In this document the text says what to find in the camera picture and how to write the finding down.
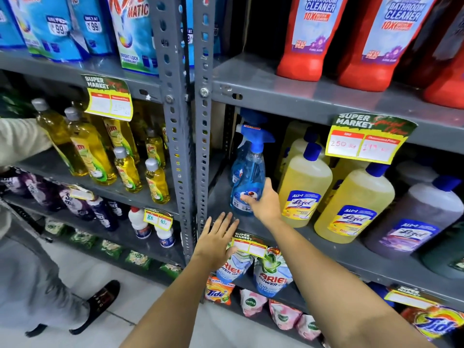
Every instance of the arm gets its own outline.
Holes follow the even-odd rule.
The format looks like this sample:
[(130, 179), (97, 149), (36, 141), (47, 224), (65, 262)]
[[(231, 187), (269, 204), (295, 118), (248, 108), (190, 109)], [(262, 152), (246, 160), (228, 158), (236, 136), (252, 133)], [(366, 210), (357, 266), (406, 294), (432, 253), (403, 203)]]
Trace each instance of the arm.
[(0, 166), (9, 166), (51, 147), (34, 118), (0, 118)]
[(282, 221), (278, 194), (269, 178), (261, 200), (248, 196), (242, 200), (274, 236), (309, 312), (332, 348), (433, 347), (361, 280)]
[(187, 267), (151, 306), (120, 348), (188, 348), (198, 303), (209, 274), (220, 268), (236, 251), (225, 250), (239, 224), (229, 227), (232, 213), (222, 213), (211, 225), (208, 218)]

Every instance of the person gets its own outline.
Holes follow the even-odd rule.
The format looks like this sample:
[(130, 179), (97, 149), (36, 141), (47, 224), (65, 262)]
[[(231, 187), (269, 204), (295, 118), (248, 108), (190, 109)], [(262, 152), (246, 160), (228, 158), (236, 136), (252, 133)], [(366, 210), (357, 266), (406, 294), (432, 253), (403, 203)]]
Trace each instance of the person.
[[(355, 275), (317, 250), (281, 220), (278, 194), (267, 178), (261, 199), (242, 196), (274, 236), (308, 312), (332, 348), (432, 348), (416, 329)], [(205, 223), (187, 267), (151, 306), (120, 348), (186, 348), (210, 272), (236, 251), (226, 246), (239, 225), (223, 212)]]
[[(51, 147), (35, 119), (0, 118), (2, 172)], [(58, 276), (58, 266), (38, 240), (0, 206), (0, 326), (23, 329), (27, 337), (47, 326), (82, 333), (117, 298), (120, 284), (110, 281), (88, 300), (74, 296)]]

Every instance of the person's left hand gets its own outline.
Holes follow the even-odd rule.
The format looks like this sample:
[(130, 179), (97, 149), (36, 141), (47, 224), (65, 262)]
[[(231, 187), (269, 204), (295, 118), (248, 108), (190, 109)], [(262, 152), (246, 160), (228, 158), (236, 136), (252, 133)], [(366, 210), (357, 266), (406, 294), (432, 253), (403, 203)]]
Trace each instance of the person's left hand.
[(211, 226), (211, 216), (206, 220), (205, 228), (198, 238), (197, 245), (195, 246), (194, 253), (192, 255), (192, 261), (198, 260), (208, 267), (210, 272), (214, 272), (219, 269), (228, 258), (235, 253), (238, 249), (233, 246), (225, 250), (227, 244), (232, 240), (232, 237), (239, 225), (239, 220), (236, 219), (229, 227), (232, 219), (232, 213), (229, 212), (227, 217), (224, 219), (225, 212), (221, 213), (217, 220)]

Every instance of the green packet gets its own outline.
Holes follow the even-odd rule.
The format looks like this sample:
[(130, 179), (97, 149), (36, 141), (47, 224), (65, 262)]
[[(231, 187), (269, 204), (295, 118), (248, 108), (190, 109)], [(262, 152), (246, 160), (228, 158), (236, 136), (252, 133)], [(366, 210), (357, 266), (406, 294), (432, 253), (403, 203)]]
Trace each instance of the green packet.
[(64, 233), (66, 225), (63, 222), (53, 221), (51, 218), (45, 219), (45, 230), (51, 234), (59, 236)]
[(90, 249), (96, 241), (96, 236), (76, 229), (76, 233), (74, 233), (69, 239), (74, 243), (82, 244), (87, 249)]
[(146, 255), (137, 253), (136, 251), (131, 250), (129, 255), (126, 257), (126, 262), (133, 263), (134, 265), (140, 266), (146, 270), (150, 266), (151, 259)]
[(112, 242), (104, 239), (101, 242), (100, 250), (104, 251), (109, 256), (111, 256), (111, 257), (113, 257), (115, 259), (119, 259), (119, 256), (121, 255), (121, 253), (123, 251), (123, 247), (116, 244), (116, 243), (112, 243)]
[(182, 268), (179, 264), (171, 265), (170, 263), (164, 263), (159, 269), (167, 273), (169, 277), (173, 279), (176, 279), (182, 272)]

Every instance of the cleaning product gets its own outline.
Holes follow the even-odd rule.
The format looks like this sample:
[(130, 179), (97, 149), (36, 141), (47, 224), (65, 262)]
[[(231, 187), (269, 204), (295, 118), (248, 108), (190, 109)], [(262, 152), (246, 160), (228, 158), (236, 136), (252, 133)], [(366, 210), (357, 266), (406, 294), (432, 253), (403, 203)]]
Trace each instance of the cleaning product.
[(464, 0), (452, 0), (435, 27), (422, 58), (413, 65), (405, 83), (426, 88), (449, 65), (464, 40)]
[(134, 141), (134, 136), (132, 135), (129, 122), (106, 117), (103, 119), (103, 122), (105, 123), (106, 130), (111, 138), (113, 146), (124, 146), (127, 154), (134, 159), (135, 164), (138, 164), (140, 157), (137, 152), (136, 142)]
[(300, 310), (293, 309), (273, 299), (269, 299), (269, 310), (272, 320), (284, 331), (291, 330), (303, 314)]
[(24, 183), (24, 178), (21, 177), (22, 174), (20, 169), (10, 167), (8, 171), (1, 174), (0, 184), (3, 184), (11, 193), (19, 195), (22, 198), (32, 198), (26, 183)]
[(44, 99), (34, 99), (32, 105), (38, 112), (37, 124), (47, 133), (51, 143), (66, 163), (71, 174), (73, 176), (85, 176), (87, 169), (71, 141), (63, 116), (50, 109)]
[(352, 171), (314, 224), (316, 233), (331, 242), (352, 242), (395, 197), (383, 176), (387, 168), (371, 162), (366, 169)]
[(243, 175), (232, 188), (230, 205), (234, 212), (251, 216), (253, 213), (251, 207), (240, 197), (248, 195), (256, 200), (261, 198), (266, 179), (263, 158), (264, 143), (273, 143), (275, 140), (272, 134), (261, 128), (240, 124), (237, 125), (237, 130), (251, 142), (251, 146), (242, 167)]
[(464, 278), (464, 219), (444, 231), (445, 238), (421, 254), (422, 263), (430, 271), (447, 278)]
[(253, 316), (263, 310), (264, 304), (268, 299), (258, 293), (250, 290), (240, 290), (240, 304), (243, 315), (246, 317)]
[(442, 23), (442, 16), (451, 2), (452, 0), (437, 0), (430, 14), (427, 16), (424, 25), (420, 29), (417, 38), (411, 42), (411, 46), (406, 49), (401, 57), (401, 61), (395, 70), (395, 74), (398, 74), (400, 78), (404, 79), (409, 77), (411, 71), (417, 65), (417, 62), (421, 61), (424, 52), (430, 45), (429, 39), (432, 33), (434, 33), (437, 26)]
[(215, 15), (214, 15), (214, 46), (213, 46), (213, 54), (215, 56), (221, 54), (221, 38), (222, 38), (222, 29), (224, 26), (226, 4), (227, 4), (227, 0), (216, 0), (216, 8), (215, 8)]
[(174, 232), (172, 228), (169, 229), (169, 231), (164, 231), (164, 230), (158, 231), (157, 230), (156, 235), (158, 236), (159, 243), (161, 244), (163, 248), (170, 248), (175, 243)]
[(157, 204), (166, 204), (171, 200), (171, 197), (167, 188), (164, 170), (159, 167), (158, 162), (152, 158), (145, 161), (145, 166), (147, 167), (145, 177), (150, 187), (151, 198)]
[(29, 172), (24, 173), (21, 177), (24, 178), (27, 189), (38, 204), (49, 211), (58, 211), (63, 208), (56, 184)]
[(243, 251), (232, 254), (220, 269), (216, 271), (216, 276), (224, 283), (230, 283), (245, 274), (247, 269), (253, 264), (254, 257)]
[(306, 129), (310, 126), (310, 124), (300, 121), (292, 121), (289, 123), (287, 130), (285, 132), (285, 136), (283, 138), (282, 147), (280, 148), (279, 157), (277, 158), (277, 163), (275, 165), (274, 177), (280, 181), (282, 172), (281, 172), (281, 165), (283, 155), (285, 151), (291, 147), (292, 143), (297, 140), (298, 138), (303, 138)]
[(8, 0), (27, 49), (55, 62), (90, 57), (70, 0)]
[(347, 0), (292, 0), (285, 52), (277, 75), (318, 81)]
[[(261, 127), (263, 123), (267, 122), (267, 117), (259, 112), (247, 108), (240, 109), (241, 124), (246, 124), (252, 127)], [(240, 133), (241, 127), (236, 126), (235, 131)], [(245, 158), (247, 153), (250, 151), (251, 142), (243, 135), (242, 141), (237, 147), (237, 157), (235, 158), (234, 163), (232, 164), (231, 174), (229, 177), (230, 185), (234, 186), (237, 183), (243, 174), (243, 164), (245, 163)]]
[(147, 129), (147, 139), (145, 140), (147, 155), (149, 158), (156, 159), (158, 166), (166, 167), (166, 159), (163, 151), (163, 139), (157, 135), (153, 128)]
[(408, 256), (462, 216), (464, 204), (452, 191), (460, 183), (455, 177), (439, 176), (432, 183), (412, 186), (364, 244), (389, 259)]
[(268, 247), (264, 258), (257, 258), (253, 278), (259, 294), (273, 298), (293, 281), (290, 270), (278, 248)]
[[(292, 143), (289, 154), (287, 156), (287, 161), (290, 162), (291, 159), (294, 158), (295, 156), (305, 153), (306, 146), (308, 146), (309, 143), (315, 143), (318, 139), (319, 139), (319, 135), (311, 127), (308, 127), (306, 129), (306, 133), (304, 134), (304, 137), (298, 138)], [(327, 165), (330, 165), (330, 156), (326, 156), (324, 151), (325, 151), (325, 148), (322, 146), (322, 149), (319, 152), (319, 156), (317, 158), (324, 161)], [(285, 174), (287, 173), (288, 167), (289, 167), (289, 164), (287, 164), (285, 168), (283, 169), (282, 177), (280, 179), (277, 192), (279, 192), (280, 188), (282, 187), (282, 182), (285, 177)]]
[(435, 81), (424, 90), (423, 98), (432, 104), (464, 109), (464, 46)]
[(121, 65), (158, 75), (148, 0), (108, 0)]
[(139, 192), (142, 189), (142, 182), (140, 181), (134, 159), (130, 155), (127, 155), (124, 146), (115, 147), (114, 153), (116, 157), (115, 166), (126, 190), (131, 193)]
[(332, 182), (331, 169), (317, 157), (321, 146), (308, 143), (303, 155), (288, 163), (279, 192), (282, 220), (293, 228), (308, 224), (321, 196)]
[(68, 187), (60, 186), (60, 198), (69, 211), (84, 221), (91, 221), (95, 218), (93, 211), (85, 200), (73, 198)]
[(68, 132), (71, 141), (84, 161), (90, 176), (101, 185), (110, 185), (117, 179), (113, 166), (109, 162), (98, 131), (90, 123), (81, 122), (81, 112), (75, 108), (65, 110)]
[(26, 47), (8, 1), (0, 0), (0, 49)]
[(351, 171), (357, 170), (359, 168), (366, 168), (368, 165), (369, 163), (367, 161), (341, 158), (332, 170), (332, 183), (330, 183), (327, 192), (324, 194), (324, 197), (318, 204), (317, 210), (319, 212), (324, 211), (329, 201), (334, 197), (335, 193), (337, 193), (338, 188), (343, 183), (347, 175), (351, 173)]
[(100, 2), (106, 3), (105, 0), (71, 0), (71, 5), (90, 54), (111, 55), (109, 15), (103, 12), (108, 7)]
[(143, 221), (144, 211), (138, 207), (131, 206), (129, 211), (129, 220), (132, 228), (136, 232), (137, 238), (145, 239), (151, 234), (151, 225)]
[(88, 200), (87, 204), (89, 204), (96, 218), (101, 222), (107, 231), (116, 231), (118, 228), (116, 217), (102, 197), (95, 196), (93, 200)]
[(413, 160), (397, 164), (397, 179), (394, 182), (396, 197), (403, 196), (414, 184), (432, 183), (438, 177), (438, 173), (432, 168), (433, 163), (434, 158), (419, 155)]
[(316, 321), (311, 315), (301, 315), (296, 328), (298, 334), (309, 341), (312, 341), (321, 334), (321, 330), (317, 327)]
[(235, 284), (223, 283), (216, 276), (210, 275), (206, 282), (205, 298), (212, 302), (218, 302), (221, 304), (231, 304), (231, 294)]
[(106, 202), (110, 206), (110, 208), (113, 210), (113, 214), (116, 215), (116, 217), (120, 220), (125, 220), (128, 217), (128, 212), (130, 207), (126, 204), (107, 199)]
[(440, 338), (464, 325), (463, 313), (443, 305), (431, 306), (427, 310), (407, 308), (401, 316), (429, 341)]
[(338, 67), (338, 84), (384, 91), (435, 0), (365, 0)]

